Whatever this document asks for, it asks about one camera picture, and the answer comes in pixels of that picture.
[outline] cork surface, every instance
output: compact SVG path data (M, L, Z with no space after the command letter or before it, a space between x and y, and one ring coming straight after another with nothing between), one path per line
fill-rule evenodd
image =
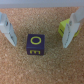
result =
M59 23L78 7L0 9L17 36L14 47L0 32L0 84L84 84L84 28L63 49ZM28 34L45 35L45 55L26 52Z

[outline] speckled tabletop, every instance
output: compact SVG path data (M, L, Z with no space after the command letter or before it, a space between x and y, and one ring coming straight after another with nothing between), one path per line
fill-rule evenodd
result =
M84 84L84 28L63 49L59 23L78 7L0 9L17 36L12 46L0 32L0 84ZM26 52L28 34L45 35L45 55Z

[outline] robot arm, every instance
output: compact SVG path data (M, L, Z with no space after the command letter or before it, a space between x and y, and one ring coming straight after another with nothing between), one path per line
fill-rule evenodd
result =
M84 22L84 7L79 8L70 16L69 24L66 24L62 38L63 48L67 48L72 41L74 34L78 31L80 24Z
M6 14L2 14L1 12L0 12L0 30L1 30L2 33L4 33L4 35L9 40L9 42L13 46L16 46L17 37L16 37L16 35L14 33L13 26L9 22L9 20L7 18L7 15Z

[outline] yellow-green object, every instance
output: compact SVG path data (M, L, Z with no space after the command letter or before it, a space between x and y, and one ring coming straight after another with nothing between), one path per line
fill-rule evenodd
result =
M64 20L64 21L60 22L58 32L59 32L59 34L60 34L62 37L63 37L64 30L65 30L65 27L66 27L66 23L68 24L68 23L69 23L69 20L70 20L70 19L67 19L67 20ZM80 32L80 30L78 30L78 31L75 33L74 37L77 36L77 35L79 34L79 32Z

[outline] yellow letter o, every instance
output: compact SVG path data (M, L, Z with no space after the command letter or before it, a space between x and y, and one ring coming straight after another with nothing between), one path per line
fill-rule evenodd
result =
M33 42L33 39L34 39L34 38L38 38L38 39L39 39L39 42L37 42L37 43ZM41 43L41 38L38 37L38 36L34 36L34 37L31 38L31 43L34 44L34 45L38 45L38 44Z

